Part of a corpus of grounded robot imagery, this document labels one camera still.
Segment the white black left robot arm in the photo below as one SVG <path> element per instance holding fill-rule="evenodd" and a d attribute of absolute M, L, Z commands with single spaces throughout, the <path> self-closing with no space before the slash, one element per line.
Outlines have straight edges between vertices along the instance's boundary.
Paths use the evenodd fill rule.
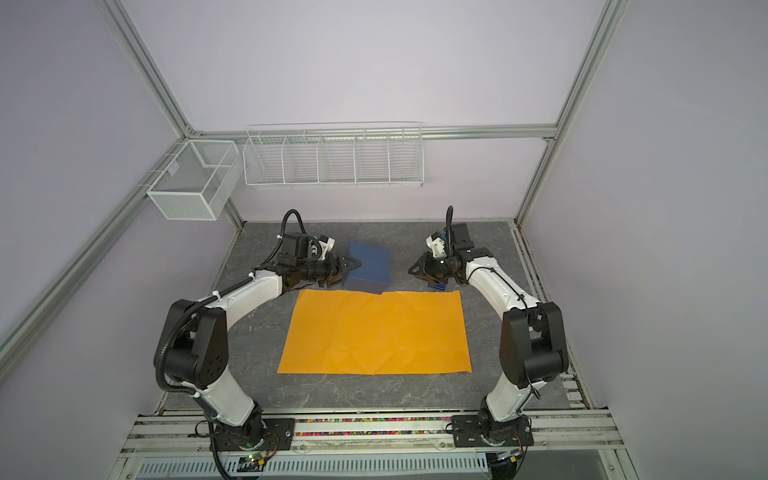
<path fill-rule="evenodd" d="M 155 382 L 203 408 L 211 422 L 255 429 L 257 403 L 229 370 L 229 330 L 260 306 L 304 285 L 326 287 L 362 266 L 334 253 L 335 240 L 309 234 L 299 212 L 283 217 L 277 243 L 239 282 L 199 300 L 178 300 L 168 310 L 155 354 Z"/>

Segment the orange wrapping paper sheet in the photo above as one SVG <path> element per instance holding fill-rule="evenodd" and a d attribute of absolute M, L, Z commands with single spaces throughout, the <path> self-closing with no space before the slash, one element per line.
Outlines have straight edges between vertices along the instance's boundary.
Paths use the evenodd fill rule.
<path fill-rule="evenodd" d="M 470 373 L 459 292 L 299 294 L 279 374 Z"/>

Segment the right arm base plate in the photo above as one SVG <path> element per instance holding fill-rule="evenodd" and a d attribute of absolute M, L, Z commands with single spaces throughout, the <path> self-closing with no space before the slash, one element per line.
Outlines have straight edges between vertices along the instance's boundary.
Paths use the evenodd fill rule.
<path fill-rule="evenodd" d="M 449 431 L 456 447 L 529 447 L 534 444 L 530 418 L 496 421 L 485 411 L 454 415 Z"/>

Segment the blue gift box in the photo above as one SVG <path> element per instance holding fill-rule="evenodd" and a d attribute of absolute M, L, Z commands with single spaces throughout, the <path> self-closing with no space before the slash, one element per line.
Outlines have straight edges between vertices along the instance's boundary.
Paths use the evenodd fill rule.
<path fill-rule="evenodd" d="M 348 255 L 361 265 L 344 276 L 342 285 L 346 290 L 382 294 L 389 288 L 391 265 L 388 249 L 352 241 Z"/>

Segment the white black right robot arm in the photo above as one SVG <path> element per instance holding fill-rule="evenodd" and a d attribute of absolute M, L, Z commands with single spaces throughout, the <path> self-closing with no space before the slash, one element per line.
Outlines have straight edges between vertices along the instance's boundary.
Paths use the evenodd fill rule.
<path fill-rule="evenodd" d="M 428 251 L 408 273 L 430 284 L 453 280 L 475 288 L 501 320 L 502 373 L 478 411 L 481 434 L 499 443 L 528 426 L 527 403 L 570 366 L 562 311 L 526 292 L 488 249 L 475 246 L 467 225 L 453 221 L 452 206 L 444 229 L 428 237 L 426 245 Z"/>

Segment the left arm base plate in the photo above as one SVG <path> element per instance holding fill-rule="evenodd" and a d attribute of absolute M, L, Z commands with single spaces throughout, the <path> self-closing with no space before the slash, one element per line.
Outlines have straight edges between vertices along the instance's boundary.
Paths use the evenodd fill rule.
<path fill-rule="evenodd" d="M 251 419 L 243 426 L 217 423 L 212 440 L 220 452 L 283 451 L 291 448 L 295 419 L 288 417 Z"/>

